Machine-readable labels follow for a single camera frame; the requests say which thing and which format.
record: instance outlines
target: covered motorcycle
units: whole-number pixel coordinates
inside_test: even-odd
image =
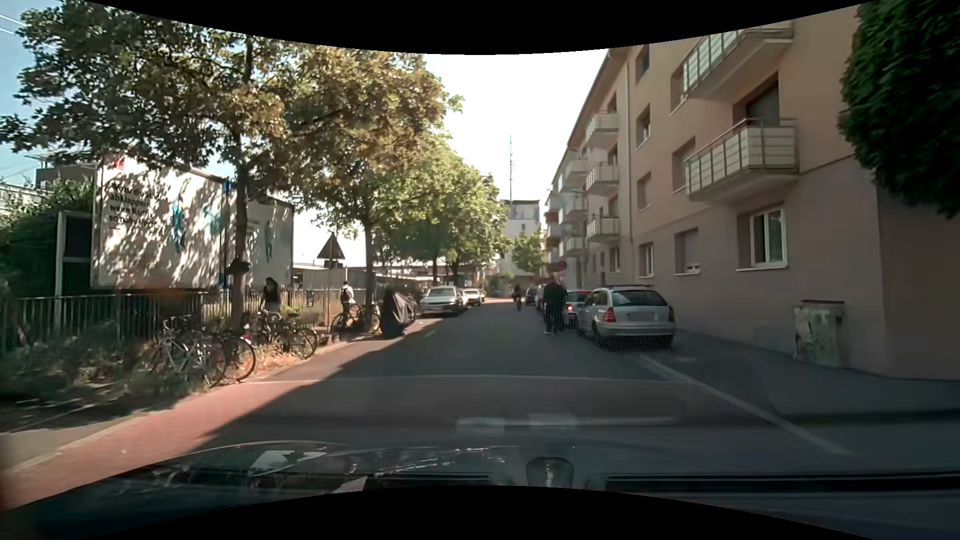
[[[383,295],[383,312],[380,314],[380,331],[388,339],[400,337],[404,329],[417,318],[417,304],[393,289]]]

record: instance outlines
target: sky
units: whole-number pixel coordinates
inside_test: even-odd
[[[19,37],[7,32],[32,8],[56,5],[53,0],[4,0],[0,4],[0,114],[29,114],[13,98],[17,74],[33,64]],[[464,111],[452,112],[445,124],[450,141],[464,160],[493,174],[502,199],[510,192],[510,140],[513,138],[514,199],[543,200],[566,141],[606,49],[539,55],[425,55],[427,68],[437,74],[450,94],[464,96]],[[0,180],[10,184],[33,181],[34,160],[0,145]],[[210,173],[229,177],[228,166],[214,163]],[[294,221],[294,263],[311,263],[329,236],[312,223],[309,211]],[[362,239],[341,239],[348,266],[364,264]]]

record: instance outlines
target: apartment building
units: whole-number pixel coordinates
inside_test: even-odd
[[[789,354],[793,307],[841,302],[852,368],[960,379],[960,221],[878,190],[836,128],[855,13],[611,49],[548,203],[564,280]]]
[[[514,240],[520,233],[529,234],[540,228],[540,201],[513,200],[502,202],[507,207],[507,222],[503,227],[503,233],[507,239]],[[537,277],[530,272],[517,268],[509,250],[497,263],[497,272],[499,274],[509,272],[518,278],[522,278],[523,282],[533,282]]]

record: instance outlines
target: car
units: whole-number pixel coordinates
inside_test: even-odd
[[[673,343],[673,307],[651,285],[612,285],[593,289],[577,311],[577,333],[596,340],[650,337]]]
[[[420,300],[420,313],[424,315],[459,315],[466,310],[463,292],[453,285],[430,287]]]
[[[577,311],[583,305],[584,300],[590,293],[588,290],[568,290],[566,291],[566,306],[564,306],[564,317],[566,325],[569,327],[577,326]]]
[[[464,289],[464,297],[467,299],[467,306],[480,306],[483,304],[483,296],[478,289]]]

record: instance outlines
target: license plate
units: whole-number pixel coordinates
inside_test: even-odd
[[[657,319],[655,313],[650,312],[640,312],[640,313],[627,313],[627,320],[634,321],[636,323],[649,323]]]

